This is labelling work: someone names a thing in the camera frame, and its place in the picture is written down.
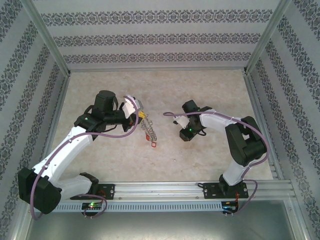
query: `marble floor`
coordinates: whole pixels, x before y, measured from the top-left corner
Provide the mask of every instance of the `marble floor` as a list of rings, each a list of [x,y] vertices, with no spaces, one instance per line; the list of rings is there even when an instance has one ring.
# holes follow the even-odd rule
[[[182,113],[182,105],[193,99],[199,107],[210,106],[229,116],[254,116],[240,70],[72,73],[53,148],[77,117],[94,104],[100,90],[114,92],[119,103],[126,94],[141,100],[153,121],[157,146],[151,147],[140,126],[125,138],[99,136],[74,159],[61,179],[87,172],[108,182],[218,180],[233,161],[225,134],[206,129],[207,136],[197,135],[184,142],[179,137],[181,128],[163,112]],[[123,130],[118,127],[109,133],[121,135]],[[267,162],[253,167],[246,178],[273,179]]]

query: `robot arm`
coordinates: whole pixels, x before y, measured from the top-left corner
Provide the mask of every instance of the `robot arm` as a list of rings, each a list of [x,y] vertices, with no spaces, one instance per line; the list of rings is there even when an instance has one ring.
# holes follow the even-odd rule
[[[142,104],[139,100],[131,98],[138,111]],[[91,144],[97,135],[83,135],[73,141],[71,138],[85,133],[102,133],[106,125],[122,125],[123,130],[127,132],[135,123],[135,108],[132,103],[126,99],[118,108],[116,95],[111,91],[100,91],[95,98],[94,105],[87,108],[83,115],[79,116],[74,123],[71,131],[65,139],[49,154],[44,160],[36,164],[32,169],[24,167],[18,173],[19,197],[27,203],[30,203],[32,185],[45,166],[47,160],[53,153],[66,141],[70,141],[53,157],[52,161],[41,174],[36,185],[34,195],[34,207],[44,214],[52,212],[59,204],[60,200],[65,200],[79,194],[96,194],[99,180],[94,176],[83,172],[75,178],[59,181],[60,176],[73,161],[73,159],[89,144]]]
[[[174,118],[174,123],[182,126],[180,137],[184,141],[191,141],[205,128],[211,128],[226,134],[230,153],[234,160],[219,179],[219,186],[226,193],[230,187],[242,182],[242,175],[250,167],[249,164],[258,162],[267,151],[264,141],[254,131],[242,124],[218,115],[209,114],[216,112],[211,107],[199,108],[193,100],[190,100],[182,108],[185,113],[208,112],[208,114],[192,114],[188,117],[178,116]],[[233,119],[241,120],[259,131],[256,121],[251,116],[241,119],[233,117]]]

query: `yellow object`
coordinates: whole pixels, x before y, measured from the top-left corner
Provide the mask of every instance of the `yellow object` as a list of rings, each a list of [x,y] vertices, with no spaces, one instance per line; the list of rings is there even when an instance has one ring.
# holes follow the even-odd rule
[[[143,111],[139,112],[139,117],[144,119],[146,117],[145,113]]]

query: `patterned wallpaper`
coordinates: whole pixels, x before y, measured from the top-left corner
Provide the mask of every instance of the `patterned wallpaper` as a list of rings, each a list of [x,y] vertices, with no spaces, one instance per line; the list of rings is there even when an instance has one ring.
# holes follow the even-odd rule
[[[71,70],[244,67],[279,0],[35,0]]]
[[[0,239],[19,203],[17,172],[39,162],[65,77],[18,0],[0,0]]]
[[[293,0],[251,73],[282,170],[320,239],[320,7]]]

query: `mounting plate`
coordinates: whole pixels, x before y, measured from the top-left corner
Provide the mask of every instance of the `mounting plate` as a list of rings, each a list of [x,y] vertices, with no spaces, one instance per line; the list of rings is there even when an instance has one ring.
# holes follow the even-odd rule
[[[113,200],[115,196],[115,186],[114,184],[98,184],[98,190],[95,195],[104,197],[106,200]],[[97,197],[88,196],[73,196],[70,197],[71,200],[100,200]]]
[[[221,191],[218,182],[198,183],[198,187],[203,189],[204,199],[235,199],[237,193],[239,199],[249,197],[247,185],[244,182],[230,187],[226,195]]]

